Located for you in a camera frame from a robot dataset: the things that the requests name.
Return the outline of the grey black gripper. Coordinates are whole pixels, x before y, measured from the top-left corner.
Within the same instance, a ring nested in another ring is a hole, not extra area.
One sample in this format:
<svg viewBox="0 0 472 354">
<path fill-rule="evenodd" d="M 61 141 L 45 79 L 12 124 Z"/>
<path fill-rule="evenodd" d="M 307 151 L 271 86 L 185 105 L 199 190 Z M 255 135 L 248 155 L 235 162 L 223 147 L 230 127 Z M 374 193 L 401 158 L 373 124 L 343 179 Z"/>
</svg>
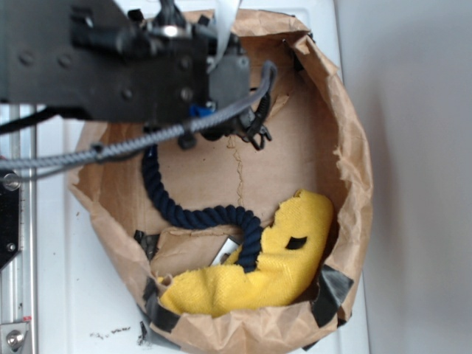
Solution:
<svg viewBox="0 0 472 354">
<path fill-rule="evenodd" d="M 214 105 L 215 113 L 225 109 L 260 91 L 261 98 L 256 99 L 258 106 L 253 109 L 246 106 L 241 112 L 231 115 L 210 128 L 200 130 L 200 134 L 208 141 L 217 141 L 223 136 L 239 136 L 244 142 L 253 145 L 257 150 L 265 147 L 266 141 L 272 140 L 265 126 L 271 108 L 271 90 L 273 86 L 273 63 L 266 61 L 263 65 L 263 76 L 267 79 L 267 88 L 252 88 L 250 86 L 250 59 L 243 48 L 239 37 L 232 33 L 223 58 L 209 74 L 209 102 Z"/>
</svg>

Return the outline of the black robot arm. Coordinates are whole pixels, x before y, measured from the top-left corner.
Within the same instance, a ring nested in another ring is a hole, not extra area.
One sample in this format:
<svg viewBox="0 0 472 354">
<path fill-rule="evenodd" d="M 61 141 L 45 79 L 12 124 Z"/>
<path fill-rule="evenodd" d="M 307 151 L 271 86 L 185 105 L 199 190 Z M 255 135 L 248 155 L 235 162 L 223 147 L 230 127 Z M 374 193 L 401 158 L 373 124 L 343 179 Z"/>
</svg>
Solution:
<svg viewBox="0 0 472 354">
<path fill-rule="evenodd" d="M 271 87 L 253 103 L 250 60 L 232 25 L 238 2 L 185 18 L 162 1 L 152 19 L 115 1 L 3 1 L 1 101 L 42 110 L 1 126 L 12 133 L 54 116 L 141 123 L 146 131 L 180 124 L 183 149 L 195 144 L 192 120 L 229 112 L 201 129 L 215 141 L 236 135 L 262 149 Z"/>
</svg>

